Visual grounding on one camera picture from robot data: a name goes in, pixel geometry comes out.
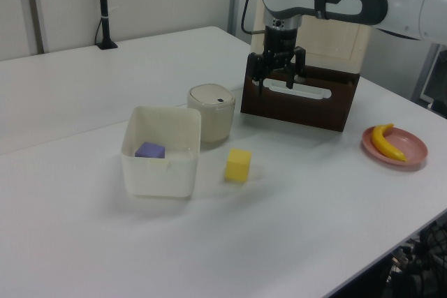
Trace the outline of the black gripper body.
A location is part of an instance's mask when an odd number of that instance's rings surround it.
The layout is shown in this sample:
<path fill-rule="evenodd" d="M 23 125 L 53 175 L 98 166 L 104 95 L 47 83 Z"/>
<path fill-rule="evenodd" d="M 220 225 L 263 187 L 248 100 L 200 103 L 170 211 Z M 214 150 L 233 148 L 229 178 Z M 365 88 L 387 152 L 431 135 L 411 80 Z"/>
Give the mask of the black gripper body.
<path fill-rule="evenodd" d="M 280 71 L 286 75 L 286 67 L 293 67 L 295 76 L 302 74 L 305 68 L 306 51 L 296 45 L 298 29 L 266 27 L 263 52 L 252 52 L 248 56 L 248 78 L 257 82 L 270 73 Z"/>

